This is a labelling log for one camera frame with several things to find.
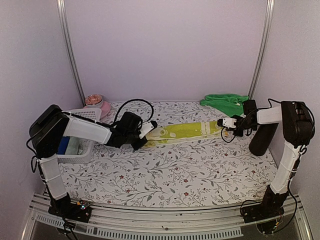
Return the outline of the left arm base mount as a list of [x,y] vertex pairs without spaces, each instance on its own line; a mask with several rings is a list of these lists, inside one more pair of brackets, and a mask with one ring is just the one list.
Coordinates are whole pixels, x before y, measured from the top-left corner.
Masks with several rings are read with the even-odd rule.
[[72,203],[68,193],[61,199],[56,200],[53,198],[48,187],[47,191],[50,197],[50,207],[48,209],[49,214],[61,217],[62,219],[74,220],[83,223],[89,222],[92,213],[90,203],[83,200]]

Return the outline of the yellow-green crocodile towel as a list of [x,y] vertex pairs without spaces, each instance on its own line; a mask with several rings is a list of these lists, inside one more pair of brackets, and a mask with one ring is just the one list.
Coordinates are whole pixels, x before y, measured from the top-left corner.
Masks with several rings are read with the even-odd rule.
[[146,147],[182,144],[205,139],[229,137],[217,121],[192,122],[158,126],[146,135]]

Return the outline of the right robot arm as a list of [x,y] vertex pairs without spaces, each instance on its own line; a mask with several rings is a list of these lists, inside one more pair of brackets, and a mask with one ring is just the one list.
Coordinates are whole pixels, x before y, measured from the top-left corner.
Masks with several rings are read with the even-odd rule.
[[255,131],[249,144],[250,152],[262,156],[269,147],[278,125],[282,125],[284,148],[272,182],[267,186],[258,213],[269,218],[282,210],[290,194],[290,185],[299,168],[300,158],[315,135],[315,117],[303,101],[281,101],[278,106],[257,108],[254,100],[243,103],[244,116],[233,115],[222,121],[234,136],[243,136],[245,130]]

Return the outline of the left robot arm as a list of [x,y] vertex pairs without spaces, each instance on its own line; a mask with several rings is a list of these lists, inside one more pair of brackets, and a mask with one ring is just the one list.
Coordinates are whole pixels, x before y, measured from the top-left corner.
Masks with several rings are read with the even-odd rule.
[[63,217],[70,217],[75,211],[74,205],[65,199],[68,193],[58,166],[57,154],[62,138],[75,137],[114,148],[131,145],[136,151],[148,142],[146,133],[152,128],[150,122],[143,124],[141,118],[131,112],[125,112],[116,123],[106,124],[50,105],[31,125],[29,135],[39,159],[42,180],[56,201],[55,209]]

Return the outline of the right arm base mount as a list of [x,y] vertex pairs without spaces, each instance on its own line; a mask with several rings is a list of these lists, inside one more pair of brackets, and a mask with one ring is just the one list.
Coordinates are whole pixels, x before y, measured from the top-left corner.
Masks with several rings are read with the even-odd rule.
[[252,223],[269,218],[282,216],[285,211],[283,207],[265,208],[260,202],[245,200],[240,206],[240,215],[245,223]]

